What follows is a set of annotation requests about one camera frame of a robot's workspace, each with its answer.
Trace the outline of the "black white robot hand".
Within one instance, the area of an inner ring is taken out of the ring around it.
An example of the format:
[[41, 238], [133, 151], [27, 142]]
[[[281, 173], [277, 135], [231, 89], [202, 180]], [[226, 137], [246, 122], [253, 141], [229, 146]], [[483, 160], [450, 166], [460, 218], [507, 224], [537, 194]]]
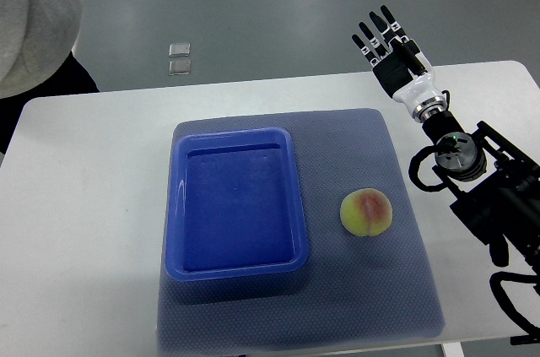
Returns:
[[447, 110], [449, 94], [435, 87], [435, 70], [391, 10], [382, 5], [379, 14], [370, 12], [370, 20], [379, 34], [360, 22], [361, 34], [352, 35], [352, 41], [371, 65], [383, 91], [405, 105], [416, 122]]

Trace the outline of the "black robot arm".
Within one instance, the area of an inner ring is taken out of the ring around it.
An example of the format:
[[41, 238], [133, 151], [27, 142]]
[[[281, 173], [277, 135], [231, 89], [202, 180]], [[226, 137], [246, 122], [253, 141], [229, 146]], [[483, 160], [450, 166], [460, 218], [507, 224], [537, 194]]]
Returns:
[[511, 344], [538, 343], [538, 326], [516, 309], [503, 285], [539, 289], [539, 165], [486, 122], [466, 133], [446, 105], [430, 105], [415, 119], [431, 144], [410, 160], [411, 182], [455, 196], [451, 211], [499, 267], [489, 279], [495, 300], [524, 332]]

